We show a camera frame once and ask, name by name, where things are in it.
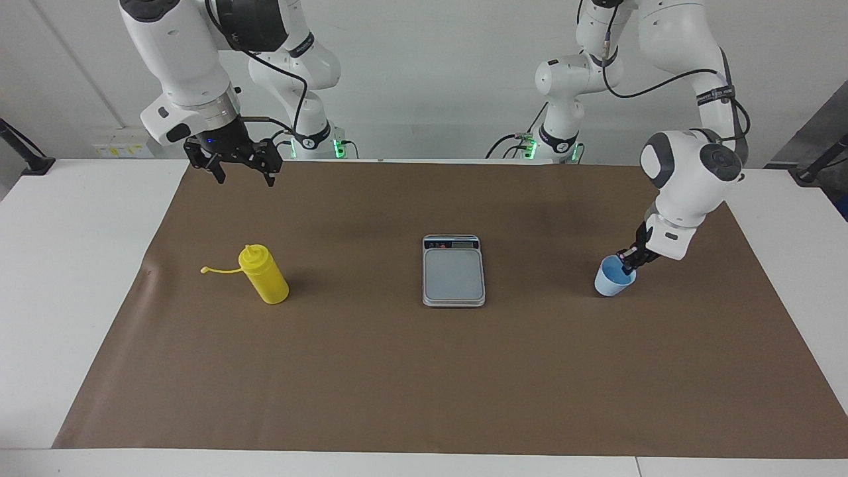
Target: brown mat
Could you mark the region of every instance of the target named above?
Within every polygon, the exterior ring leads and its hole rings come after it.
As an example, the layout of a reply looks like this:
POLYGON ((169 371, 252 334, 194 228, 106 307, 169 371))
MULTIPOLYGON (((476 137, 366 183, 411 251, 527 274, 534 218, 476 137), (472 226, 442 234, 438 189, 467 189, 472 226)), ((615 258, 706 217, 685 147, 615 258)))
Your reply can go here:
POLYGON ((55 447, 848 457, 848 418, 726 207, 687 260, 607 300, 600 259, 656 195, 637 168, 228 174, 183 178, 55 447), (481 238, 484 308, 421 303, 429 233, 481 238), (288 301, 198 273, 247 243, 288 301))

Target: black stand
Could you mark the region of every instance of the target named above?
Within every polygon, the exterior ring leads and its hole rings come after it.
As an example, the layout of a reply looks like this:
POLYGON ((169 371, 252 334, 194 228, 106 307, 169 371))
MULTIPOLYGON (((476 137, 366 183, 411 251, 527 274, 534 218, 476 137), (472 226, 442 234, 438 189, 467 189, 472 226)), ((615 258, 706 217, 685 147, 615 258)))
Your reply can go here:
POLYGON ((20 156, 26 161, 26 165, 28 167, 20 173, 21 176, 43 176, 47 174, 47 171, 49 171, 56 162, 56 160, 52 157, 39 157, 33 154, 33 152, 20 141, 18 136, 8 128, 8 123, 3 119, 0 119, 0 137, 2 137, 3 140, 6 141, 6 143, 8 143, 8 145, 11 146, 12 149, 20 154, 20 156))
POLYGON ((836 144, 822 154, 816 162, 813 162, 804 170, 798 168, 789 169, 789 174, 801 187, 817 187, 816 178, 818 173, 828 166, 834 159, 848 149, 848 134, 845 134, 836 144))

